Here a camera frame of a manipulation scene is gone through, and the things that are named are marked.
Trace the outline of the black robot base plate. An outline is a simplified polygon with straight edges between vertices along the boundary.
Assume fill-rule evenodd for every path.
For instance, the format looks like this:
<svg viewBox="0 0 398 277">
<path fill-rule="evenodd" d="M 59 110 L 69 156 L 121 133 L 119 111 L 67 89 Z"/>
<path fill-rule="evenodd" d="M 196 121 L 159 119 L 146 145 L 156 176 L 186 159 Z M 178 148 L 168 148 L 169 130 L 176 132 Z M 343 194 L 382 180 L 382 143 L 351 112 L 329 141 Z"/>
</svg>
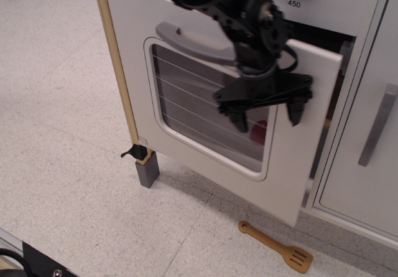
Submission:
<svg viewBox="0 0 398 277">
<path fill-rule="evenodd" d="M 76 277 L 67 267 L 61 265 L 29 244 L 22 242 L 23 258 L 29 264 L 34 276 Z"/>
</svg>

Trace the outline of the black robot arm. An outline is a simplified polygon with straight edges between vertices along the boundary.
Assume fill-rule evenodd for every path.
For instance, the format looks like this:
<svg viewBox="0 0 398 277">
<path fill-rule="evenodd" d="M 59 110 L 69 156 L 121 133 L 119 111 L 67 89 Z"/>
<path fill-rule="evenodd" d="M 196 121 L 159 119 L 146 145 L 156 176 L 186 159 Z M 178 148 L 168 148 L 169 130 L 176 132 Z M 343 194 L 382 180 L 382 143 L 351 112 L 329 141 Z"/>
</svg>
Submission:
<svg viewBox="0 0 398 277">
<path fill-rule="evenodd" d="M 284 20 L 273 0 L 172 0 L 187 10 L 196 10 L 216 21 L 233 43 L 232 59 L 198 52 L 163 32 L 164 41 L 186 54 L 232 65 L 240 77 L 219 89 L 213 98 L 221 114 L 242 133 L 248 131 L 246 112 L 285 103 L 292 125 L 300 123 L 305 104 L 312 98 L 312 77 L 294 73 L 296 52 L 287 45 L 292 26 Z"/>
</svg>

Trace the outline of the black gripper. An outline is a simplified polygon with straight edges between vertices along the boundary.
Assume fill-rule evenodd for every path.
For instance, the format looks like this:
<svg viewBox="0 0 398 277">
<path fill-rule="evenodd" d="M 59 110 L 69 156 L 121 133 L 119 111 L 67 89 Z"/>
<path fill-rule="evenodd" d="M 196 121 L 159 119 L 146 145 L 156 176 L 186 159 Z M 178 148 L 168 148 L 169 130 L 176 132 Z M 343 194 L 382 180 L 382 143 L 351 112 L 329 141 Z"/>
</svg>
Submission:
<svg viewBox="0 0 398 277">
<path fill-rule="evenodd" d="M 297 126 L 312 99 L 313 78 L 306 74 L 288 73 L 277 68 L 259 78 L 239 77 L 233 83 L 219 89 L 213 98 L 220 112 L 241 133 L 248 132 L 246 112 L 263 106 L 285 104 L 292 126 Z"/>
</svg>

